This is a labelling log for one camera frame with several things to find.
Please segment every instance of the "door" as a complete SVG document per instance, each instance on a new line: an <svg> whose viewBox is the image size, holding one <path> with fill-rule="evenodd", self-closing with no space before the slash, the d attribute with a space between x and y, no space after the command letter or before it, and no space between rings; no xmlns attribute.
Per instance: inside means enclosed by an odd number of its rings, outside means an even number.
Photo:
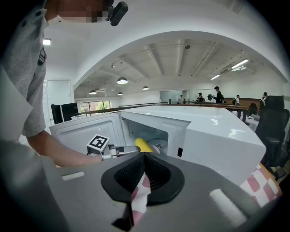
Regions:
<svg viewBox="0 0 290 232"><path fill-rule="evenodd" d="M109 137L108 144L125 145L119 113L88 116L50 127L51 135L66 147L87 153L87 143L96 135Z"/></svg>
<svg viewBox="0 0 290 232"><path fill-rule="evenodd" d="M54 125L51 105L63 105L72 103L70 81L53 80L47 81L47 100L50 125Z"/></svg>

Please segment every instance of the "checkered cloth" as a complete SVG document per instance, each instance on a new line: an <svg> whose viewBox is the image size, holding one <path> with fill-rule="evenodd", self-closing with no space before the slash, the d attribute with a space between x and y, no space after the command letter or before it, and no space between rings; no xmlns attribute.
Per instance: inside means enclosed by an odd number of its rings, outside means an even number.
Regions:
<svg viewBox="0 0 290 232"><path fill-rule="evenodd" d="M257 201L260 207L282 195L278 184L262 164L257 165L255 171L240 187ZM150 194L150 182L144 174L131 197L134 224L146 212L148 194Z"/></svg>

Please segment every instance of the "black chair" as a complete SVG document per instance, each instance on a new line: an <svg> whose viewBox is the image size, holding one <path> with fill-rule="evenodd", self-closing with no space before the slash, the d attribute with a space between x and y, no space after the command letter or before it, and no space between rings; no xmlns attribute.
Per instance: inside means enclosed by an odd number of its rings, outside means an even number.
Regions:
<svg viewBox="0 0 290 232"><path fill-rule="evenodd" d="M258 112L258 107L255 103L251 103L250 107L249 107L249 115L251 114L257 114Z"/></svg>
<svg viewBox="0 0 290 232"><path fill-rule="evenodd" d="M58 123L63 122L63 117L62 117L60 105L51 104L51 112L53 114L54 124L58 124Z"/></svg>
<svg viewBox="0 0 290 232"><path fill-rule="evenodd" d="M256 134L266 146L266 153L261 163L270 171L270 167L283 166L285 159L282 155L282 145L285 137L285 127L289 120L289 110L281 109L284 107L284 101L281 103L281 98L275 101L266 102L266 106L262 108ZM283 176L285 173L282 170L273 173L276 178Z"/></svg>

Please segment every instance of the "black monitor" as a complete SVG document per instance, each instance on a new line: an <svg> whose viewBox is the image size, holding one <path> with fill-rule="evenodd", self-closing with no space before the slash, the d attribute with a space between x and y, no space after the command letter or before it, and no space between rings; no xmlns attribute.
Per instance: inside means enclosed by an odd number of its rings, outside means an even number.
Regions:
<svg viewBox="0 0 290 232"><path fill-rule="evenodd" d="M69 103L62 105L63 120L70 121L71 117L78 115L77 104Z"/></svg>

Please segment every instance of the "wooden railing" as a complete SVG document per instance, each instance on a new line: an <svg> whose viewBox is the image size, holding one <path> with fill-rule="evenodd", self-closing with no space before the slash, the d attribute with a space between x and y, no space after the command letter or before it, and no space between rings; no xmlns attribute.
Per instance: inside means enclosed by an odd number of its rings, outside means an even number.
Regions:
<svg viewBox="0 0 290 232"><path fill-rule="evenodd" d="M156 106L156 105L167 105L167 102L133 104L133 105L124 105L124 106L119 106L119 107L130 107L130 106Z"/></svg>
<svg viewBox="0 0 290 232"><path fill-rule="evenodd" d="M137 106L122 106L118 108L111 108L111 109L104 109L104 110L98 110L98 111L89 111L89 112L83 112L79 113L79 115L83 114L98 114L98 113L109 113L109 112L116 112L120 110L126 110L126 109L132 109L132 108L138 108L138 107L144 107L147 106L147 104L138 104ZM241 112L243 113L242 121L246 122L246 115L248 112L248 108L246 106L235 106L235 105L228 105L223 103L211 103L211 102L196 102L194 101L194 104L171 104L171 105L163 105L162 102L160 102L160 106L204 106L204 107L215 107L215 108L224 108L229 111L237 111L237 117L241 118Z"/></svg>

